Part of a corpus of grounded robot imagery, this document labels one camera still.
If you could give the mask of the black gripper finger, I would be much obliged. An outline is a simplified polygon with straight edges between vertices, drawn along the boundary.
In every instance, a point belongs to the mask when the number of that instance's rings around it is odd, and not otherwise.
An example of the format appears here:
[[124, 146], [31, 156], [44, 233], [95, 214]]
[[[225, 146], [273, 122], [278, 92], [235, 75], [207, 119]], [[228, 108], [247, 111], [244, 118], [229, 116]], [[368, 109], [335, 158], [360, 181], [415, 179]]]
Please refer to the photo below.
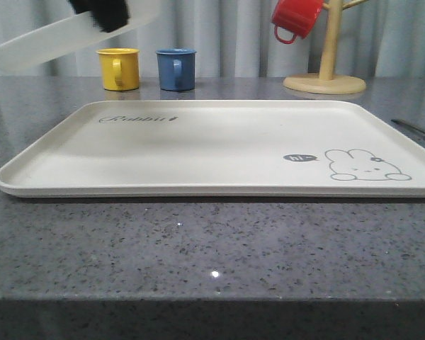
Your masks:
[[69, 0], [75, 14], [90, 12], [103, 32], [111, 33], [128, 24], [130, 14], [125, 0]]

